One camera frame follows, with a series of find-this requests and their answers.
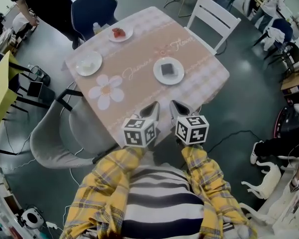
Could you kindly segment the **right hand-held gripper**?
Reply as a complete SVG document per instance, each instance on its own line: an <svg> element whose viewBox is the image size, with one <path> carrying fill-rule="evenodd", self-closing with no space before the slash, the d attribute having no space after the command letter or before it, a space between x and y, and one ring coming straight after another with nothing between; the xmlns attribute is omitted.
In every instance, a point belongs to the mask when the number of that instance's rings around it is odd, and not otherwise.
<svg viewBox="0 0 299 239"><path fill-rule="evenodd" d="M205 116L190 109L185 103L171 100L171 132L185 145L202 144L207 139L209 122Z"/></svg>

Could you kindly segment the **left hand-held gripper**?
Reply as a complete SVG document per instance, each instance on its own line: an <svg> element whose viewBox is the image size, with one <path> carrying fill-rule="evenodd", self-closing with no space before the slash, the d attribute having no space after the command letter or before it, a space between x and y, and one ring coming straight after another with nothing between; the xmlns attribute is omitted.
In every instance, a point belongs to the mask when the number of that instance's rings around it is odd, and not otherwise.
<svg viewBox="0 0 299 239"><path fill-rule="evenodd" d="M153 148L160 133L159 113L160 104L154 101L140 110L140 118L125 119L122 125L124 147Z"/></svg>

